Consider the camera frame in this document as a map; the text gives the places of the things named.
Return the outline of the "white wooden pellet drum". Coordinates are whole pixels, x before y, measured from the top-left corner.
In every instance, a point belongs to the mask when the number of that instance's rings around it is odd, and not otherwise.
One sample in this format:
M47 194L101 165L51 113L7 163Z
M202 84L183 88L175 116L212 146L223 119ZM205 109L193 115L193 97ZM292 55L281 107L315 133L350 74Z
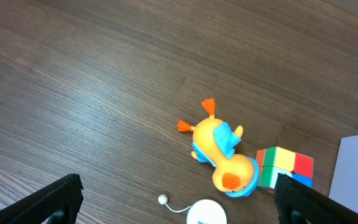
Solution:
M186 224L227 224L226 212L214 200L198 200L193 205L181 210L172 209L168 205L168 197L165 194L158 196L158 202L173 213L186 212Z

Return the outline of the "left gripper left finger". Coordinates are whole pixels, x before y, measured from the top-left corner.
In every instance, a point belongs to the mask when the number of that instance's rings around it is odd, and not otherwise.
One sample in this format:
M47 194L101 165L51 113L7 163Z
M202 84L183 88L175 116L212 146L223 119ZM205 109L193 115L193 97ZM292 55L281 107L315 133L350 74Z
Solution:
M68 174L0 210L0 224L74 224L83 202L78 174Z

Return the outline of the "colourful two-by-two puzzle cube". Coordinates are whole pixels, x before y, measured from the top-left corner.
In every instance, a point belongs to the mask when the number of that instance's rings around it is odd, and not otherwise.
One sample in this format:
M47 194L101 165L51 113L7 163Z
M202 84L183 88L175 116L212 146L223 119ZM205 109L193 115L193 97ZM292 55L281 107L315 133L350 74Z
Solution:
M274 191L279 174L285 174L312 188L314 159L282 147L260 149L255 160L260 169L258 187Z

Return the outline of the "yellow blue toy duck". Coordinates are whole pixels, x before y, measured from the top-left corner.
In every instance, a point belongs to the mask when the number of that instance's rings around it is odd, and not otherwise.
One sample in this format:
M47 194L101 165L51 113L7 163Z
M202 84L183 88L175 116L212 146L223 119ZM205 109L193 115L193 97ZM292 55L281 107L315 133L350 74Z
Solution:
M214 167L212 180L219 191L232 198L248 197L257 187L260 169L255 159L236 153L244 128L232 130L227 122L216 118L215 99L207 98L201 104L209 114L206 119L195 126L177 122L179 132L193 133L191 156Z

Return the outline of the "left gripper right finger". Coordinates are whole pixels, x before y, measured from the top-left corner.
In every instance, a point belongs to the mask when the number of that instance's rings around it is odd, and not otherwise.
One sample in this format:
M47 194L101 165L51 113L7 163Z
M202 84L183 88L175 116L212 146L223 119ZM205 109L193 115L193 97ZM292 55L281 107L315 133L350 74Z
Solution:
M273 198L280 224L358 224L358 213L286 174L278 174Z

